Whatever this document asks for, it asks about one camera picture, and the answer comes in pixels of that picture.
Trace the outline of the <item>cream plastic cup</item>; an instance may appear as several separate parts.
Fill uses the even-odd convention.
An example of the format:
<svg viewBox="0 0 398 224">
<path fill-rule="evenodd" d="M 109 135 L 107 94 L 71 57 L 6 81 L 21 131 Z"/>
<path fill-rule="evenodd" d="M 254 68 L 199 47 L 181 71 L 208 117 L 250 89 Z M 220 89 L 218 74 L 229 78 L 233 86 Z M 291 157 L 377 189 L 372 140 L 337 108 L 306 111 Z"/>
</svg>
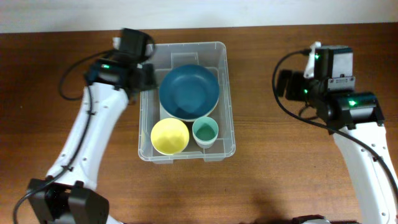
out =
<svg viewBox="0 0 398 224">
<path fill-rule="evenodd" d="M 202 149 L 208 149 L 215 143 L 215 141 L 201 141 L 201 140 L 196 140 L 195 142 Z"/>
</svg>

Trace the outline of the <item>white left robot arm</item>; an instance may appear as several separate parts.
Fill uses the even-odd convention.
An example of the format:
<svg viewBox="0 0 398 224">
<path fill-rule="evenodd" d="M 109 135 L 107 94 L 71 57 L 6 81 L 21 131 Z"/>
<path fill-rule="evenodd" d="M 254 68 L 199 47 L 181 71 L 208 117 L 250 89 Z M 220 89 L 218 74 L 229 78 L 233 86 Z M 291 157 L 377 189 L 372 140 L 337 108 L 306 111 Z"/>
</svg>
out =
<svg viewBox="0 0 398 224">
<path fill-rule="evenodd" d="M 124 28 L 117 45 L 90 56 L 81 106 L 67 141 L 45 179 L 31 179 L 28 200 L 39 223 L 117 223 L 109 201 L 96 192 L 101 160 L 114 126 L 140 92 L 157 88 L 149 59 L 155 41 L 145 32 Z"/>
</svg>

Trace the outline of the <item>yellow small bowl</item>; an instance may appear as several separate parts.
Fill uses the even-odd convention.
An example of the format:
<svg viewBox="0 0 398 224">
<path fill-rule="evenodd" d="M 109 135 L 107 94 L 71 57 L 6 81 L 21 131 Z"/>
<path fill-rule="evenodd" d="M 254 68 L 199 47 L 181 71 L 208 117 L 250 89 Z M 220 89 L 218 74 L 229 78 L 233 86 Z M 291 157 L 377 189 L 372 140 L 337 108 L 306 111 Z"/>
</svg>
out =
<svg viewBox="0 0 398 224">
<path fill-rule="evenodd" d="M 156 151 L 171 156 L 182 152 L 188 146 L 190 133 L 183 121 L 165 118 L 154 125 L 150 140 Z"/>
</svg>

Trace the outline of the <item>mint green plastic cup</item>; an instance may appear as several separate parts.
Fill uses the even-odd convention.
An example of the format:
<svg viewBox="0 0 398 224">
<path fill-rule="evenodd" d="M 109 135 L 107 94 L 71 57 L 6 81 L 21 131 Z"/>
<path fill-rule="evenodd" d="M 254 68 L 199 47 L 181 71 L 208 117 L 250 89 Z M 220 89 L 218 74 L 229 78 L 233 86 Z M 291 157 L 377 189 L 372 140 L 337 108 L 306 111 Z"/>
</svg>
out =
<svg viewBox="0 0 398 224">
<path fill-rule="evenodd" d="M 194 121 L 192 133 L 195 140 L 215 141 L 218 137 L 218 123 L 210 117 L 204 116 Z"/>
</svg>

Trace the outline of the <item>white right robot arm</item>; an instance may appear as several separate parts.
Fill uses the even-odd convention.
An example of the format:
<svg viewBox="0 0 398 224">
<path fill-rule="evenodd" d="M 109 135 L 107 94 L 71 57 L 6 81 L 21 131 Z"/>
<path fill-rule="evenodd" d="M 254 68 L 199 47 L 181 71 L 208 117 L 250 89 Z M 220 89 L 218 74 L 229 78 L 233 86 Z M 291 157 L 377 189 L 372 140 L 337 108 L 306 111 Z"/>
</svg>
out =
<svg viewBox="0 0 398 224">
<path fill-rule="evenodd" d="M 293 53 L 282 57 L 272 73 L 274 98 L 301 101 L 315 109 L 311 118 L 284 112 L 332 135 L 345 160 L 363 223 L 397 223 L 397 175 L 384 115 L 374 93 L 355 90 L 353 49 L 314 42 L 296 54 L 308 58 L 305 70 L 281 70 Z"/>
</svg>

